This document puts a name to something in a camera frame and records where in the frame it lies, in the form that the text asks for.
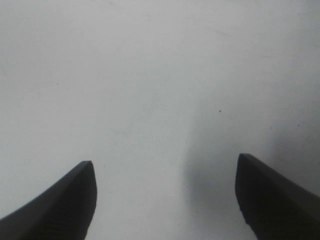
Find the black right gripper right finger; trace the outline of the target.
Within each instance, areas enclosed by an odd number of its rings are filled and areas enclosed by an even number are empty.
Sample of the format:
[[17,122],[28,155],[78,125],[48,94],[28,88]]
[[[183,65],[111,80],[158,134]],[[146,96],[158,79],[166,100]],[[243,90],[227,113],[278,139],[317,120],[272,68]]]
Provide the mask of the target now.
[[320,198],[248,153],[237,160],[235,195],[259,240],[318,240]]

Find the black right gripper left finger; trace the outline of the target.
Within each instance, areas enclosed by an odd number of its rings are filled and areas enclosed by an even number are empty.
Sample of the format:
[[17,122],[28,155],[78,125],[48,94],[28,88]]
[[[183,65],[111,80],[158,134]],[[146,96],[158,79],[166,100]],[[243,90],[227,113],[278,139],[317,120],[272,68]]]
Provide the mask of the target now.
[[0,220],[2,240],[84,240],[97,205],[94,165],[82,161]]

